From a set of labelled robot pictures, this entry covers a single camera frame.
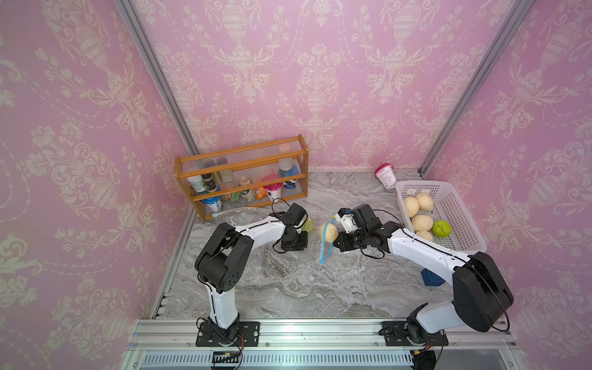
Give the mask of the green pear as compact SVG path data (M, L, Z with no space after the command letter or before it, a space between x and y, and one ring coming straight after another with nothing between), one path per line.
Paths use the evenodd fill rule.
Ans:
M308 218L306 222L303 224L302 232L311 233L315 229L314 223L311 218Z
M432 233L438 238L444 238L452 234L452 227L445 220L438 220L433 224Z

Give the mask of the clear zip-top bag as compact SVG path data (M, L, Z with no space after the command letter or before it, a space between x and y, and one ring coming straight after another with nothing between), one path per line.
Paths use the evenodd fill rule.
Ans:
M339 236L338 225L342 225L346 233L354 230L354 223L349 209L339 211L332 216L330 222L323 223L318 227L317 232L321 241L320 266L323 266L331 257L333 244Z

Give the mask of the beige pear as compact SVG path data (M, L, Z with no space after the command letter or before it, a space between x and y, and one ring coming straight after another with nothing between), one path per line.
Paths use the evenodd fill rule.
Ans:
M413 219L419 212L419 202L416 197L406 197L404 199L405 209L407 211L408 216Z
M427 193L416 196L416 200L421 211L432 212L434 210L434 201Z
M429 215L416 215L412 220L412 228L415 232L431 231L434 220Z

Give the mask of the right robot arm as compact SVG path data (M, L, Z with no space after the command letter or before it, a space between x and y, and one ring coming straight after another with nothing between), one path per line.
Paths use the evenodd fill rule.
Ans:
M367 204L342 208L335 218L343 228L333 243L339 251L375 248L404 257L452 287L451 301L421 305L407 317L403 331L411 343L429 343L440 331L461 326L487 332L507 317L514 297L488 254L454 251L419 237L398 222L383 223Z

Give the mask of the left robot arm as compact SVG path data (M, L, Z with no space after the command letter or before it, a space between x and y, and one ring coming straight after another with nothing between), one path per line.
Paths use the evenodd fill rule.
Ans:
M273 212L252 224L217 226L197 257L197 278L208 291L210 313L196 322L197 347L257 346L258 322L241 323L235 286L251 252L261 246L279 246L282 253L303 251L308 246L306 210L293 203L287 211Z

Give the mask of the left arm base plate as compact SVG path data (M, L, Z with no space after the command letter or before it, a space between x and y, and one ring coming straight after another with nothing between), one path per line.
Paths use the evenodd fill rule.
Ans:
M211 319L196 322L198 334L197 347L258 347L260 322L238 321L229 328L221 328Z

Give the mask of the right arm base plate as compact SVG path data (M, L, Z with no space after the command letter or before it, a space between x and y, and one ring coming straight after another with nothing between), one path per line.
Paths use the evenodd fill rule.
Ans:
M427 348L430 346L446 347L449 345L449 340L443 331L436 334L429 334L420 328L409 330L408 323L405 321L381 322L381 328L378 334L383 337L387 347L412 346Z

